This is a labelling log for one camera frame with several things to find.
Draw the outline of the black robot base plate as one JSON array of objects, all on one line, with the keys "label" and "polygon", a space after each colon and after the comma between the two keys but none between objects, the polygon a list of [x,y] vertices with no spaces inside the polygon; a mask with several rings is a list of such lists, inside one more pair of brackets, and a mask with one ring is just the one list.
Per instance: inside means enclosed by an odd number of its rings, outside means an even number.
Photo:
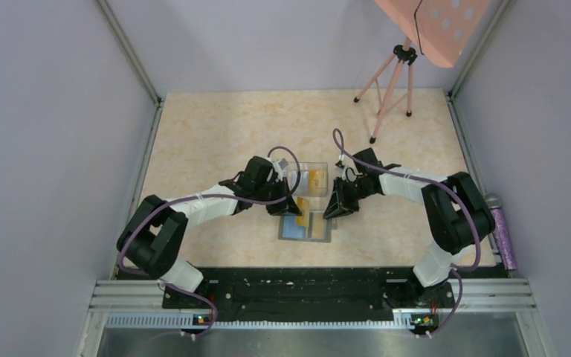
[{"label": "black robot base plate", "polygon": [[203,268],[196,294],[218,322],[389,321],[394,309],[451,308],[450,283],[421,288],[411,268]]}]

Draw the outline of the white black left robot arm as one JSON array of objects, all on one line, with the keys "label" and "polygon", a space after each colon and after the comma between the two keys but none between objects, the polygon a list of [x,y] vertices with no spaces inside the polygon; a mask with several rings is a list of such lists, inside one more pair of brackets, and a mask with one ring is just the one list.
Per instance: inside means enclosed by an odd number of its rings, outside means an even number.
[{"label": "white black left robot arm", "polygon": [[180,289],[181,299],[200,307],[208,299],[204,275],[180,258],[186,231],[220,217],[234,216],[263,205],[271,216],[299,216],[301,210],[284,173],[288,162],[254,156],[233,178],[192,196],[164,200],[147,196],[117,240],[123,260],[144,274]]}]

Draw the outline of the pink perforated panel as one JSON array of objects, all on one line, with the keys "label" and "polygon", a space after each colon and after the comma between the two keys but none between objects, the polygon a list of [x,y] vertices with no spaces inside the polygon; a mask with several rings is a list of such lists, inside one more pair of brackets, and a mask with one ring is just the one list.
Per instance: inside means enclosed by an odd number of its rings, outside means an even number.
[{"label": "pink perforated panel", "polygon": [[488,0],[375,0],[375,3],[440,68],[456,65],[490,5]]}]

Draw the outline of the purple glitter bottle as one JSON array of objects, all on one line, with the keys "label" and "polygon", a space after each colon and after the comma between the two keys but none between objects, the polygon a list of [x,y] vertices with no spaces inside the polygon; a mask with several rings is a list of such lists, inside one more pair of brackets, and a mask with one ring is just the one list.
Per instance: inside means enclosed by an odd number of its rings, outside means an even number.
[{"label": "purple glitter bottle", "polygon": [[508,224],[503,212],[502,201],[499,196],[489,193],[485,196],[485,203],[494,217],[495,229],[493,231],[494,241],[499,251],[501,260],[506,270],[517,270],[517,261],[514,256],[514,249],[509,234]]}]

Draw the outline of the yellow card stack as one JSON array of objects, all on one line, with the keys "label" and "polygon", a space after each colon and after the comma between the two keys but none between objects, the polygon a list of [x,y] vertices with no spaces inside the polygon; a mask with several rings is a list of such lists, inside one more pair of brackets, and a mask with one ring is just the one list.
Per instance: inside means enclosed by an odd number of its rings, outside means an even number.
[{"label": "yellow card stack", "polygon": [[314,169],[309,171],[308,195],[313,197],[323,197],[327,192],[327,171]]}]

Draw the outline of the grey card holder wallet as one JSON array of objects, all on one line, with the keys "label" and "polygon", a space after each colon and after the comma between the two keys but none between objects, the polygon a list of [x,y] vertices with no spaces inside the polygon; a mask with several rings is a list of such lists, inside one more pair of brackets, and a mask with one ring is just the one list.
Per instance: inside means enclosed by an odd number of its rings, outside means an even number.
[{"label": "grey card holder wallet", "polygon": [[324,219],[323,212],[312,210],[308,215],[307,225],[300,225],[298,216],[281,216],[277,239],[295,242],[329,243],[332,232],[338,228],[335,219]]}]

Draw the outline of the aluminium frame rail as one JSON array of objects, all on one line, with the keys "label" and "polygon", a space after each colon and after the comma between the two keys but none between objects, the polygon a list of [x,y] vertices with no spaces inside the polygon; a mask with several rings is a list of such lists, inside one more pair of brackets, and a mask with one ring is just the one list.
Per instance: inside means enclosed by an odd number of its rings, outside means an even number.
[{"label": "aluminium frame rail", "polygon": [[518,313],[534,312],[535,299],[529,284],[522,279],[467,279],[453,281],[449,292],[436,306],[391,307],[387,292],[356,302],[337,303],[252,303],[233,301],[227,293],[216,305],[216,319],[208,309],[189,303],[165,309],[169,294],[161,284],[145,280],[108,280],[99,282],[89,305],[90,312],[106,313],[106,326],[118,328],[181,329],[415,329],[440,325],[453,312]]}]

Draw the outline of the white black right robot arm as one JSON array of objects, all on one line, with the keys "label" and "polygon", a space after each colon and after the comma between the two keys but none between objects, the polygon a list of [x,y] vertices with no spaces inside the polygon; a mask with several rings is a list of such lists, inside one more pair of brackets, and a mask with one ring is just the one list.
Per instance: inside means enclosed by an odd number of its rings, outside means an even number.
[{"label": "white black right robot arm", "polygon": [[433,242],[413,267],[406,286],[407,299],[427,306],[436,297],[436,286],[448,279],[470,251],[481,256],[481,242],[495,229],[495,219],[472,177],[466,172],[451,176],[413,173],[398,164],[383,165],[371,148],[352,155],[354,167],[344,167],[333,181],[324,219],[356,213],[360,201],[373,195],[398,196],[425,208]]}]

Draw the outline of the clear plastic card box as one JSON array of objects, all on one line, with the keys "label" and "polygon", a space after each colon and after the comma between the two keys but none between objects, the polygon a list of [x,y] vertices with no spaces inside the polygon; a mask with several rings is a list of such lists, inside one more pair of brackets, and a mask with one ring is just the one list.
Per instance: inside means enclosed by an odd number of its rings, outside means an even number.
[{"label": "clear plastic card box", "polygon": [[283,171],[283,175],[287,178],[289,188],[292,190],[296,186],[296,182],[298,181],[299,184],[294,191],[294,196],[305,196],[305,197],[313,197],[308,195],[308,180],[309,180],[309,171],[310,170],[326,170],[327,171],[327,192],[329,190],[329,171],[328,165],[324,162],[300,162],[299,168],[297,168],[296,164],[293,161],[288,163],[288,167]]}]

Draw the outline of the pink tripod stand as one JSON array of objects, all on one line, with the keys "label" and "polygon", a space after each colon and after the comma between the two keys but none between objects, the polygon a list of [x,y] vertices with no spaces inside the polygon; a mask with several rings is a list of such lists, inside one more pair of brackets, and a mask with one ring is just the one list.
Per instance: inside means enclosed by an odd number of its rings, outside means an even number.
[{"label": "pink tripod stand", "polygon": [[[413,77],[414,68],[413,64],[416,61],[418,54],[416,49],[412,46],[413,41],[407,36],[402,44],[396,45],[393,48],[391,56],[379,67],[377,72],[370,78],[365,87],[353,98],[354,103],[359,103],[367,91],[375,85],[378,95],[379,109],[375,115],[375,127],[370,135],[369,143],[373,145],[377,141],[378,133],[381,124],[388,112],[400,104],[403,100],[406,101],[405,115],[410,118],[413,115]],[[381,93],[379,84],[379,77],[387,69],[387,67],[394,63],[395,66],[392,70],[390,81],[386,87],[384,94]],[[399,97],[395,102],[392,102],[393,94],[396,90],[401,72],[407,69],[407,89],[406,92]]]}]

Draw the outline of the yellow credit card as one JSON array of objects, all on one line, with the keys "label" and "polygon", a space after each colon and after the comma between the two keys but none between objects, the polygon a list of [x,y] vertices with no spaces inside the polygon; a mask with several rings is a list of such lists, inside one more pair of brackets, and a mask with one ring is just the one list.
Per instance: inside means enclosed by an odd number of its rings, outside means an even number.
[{"label": "yellow credit card", "polygon": [[305,197],[297,197],[297,206],[300,209],[300,215],[295,219],[295,222],[300,227],[308,228],[311,216],[311,202]]},{"label": "yellow credit card", "polygon": [[312,240],[323,241],[326,239],[326,220],[322,213],[314,212],[311,215],[309,235]]}]

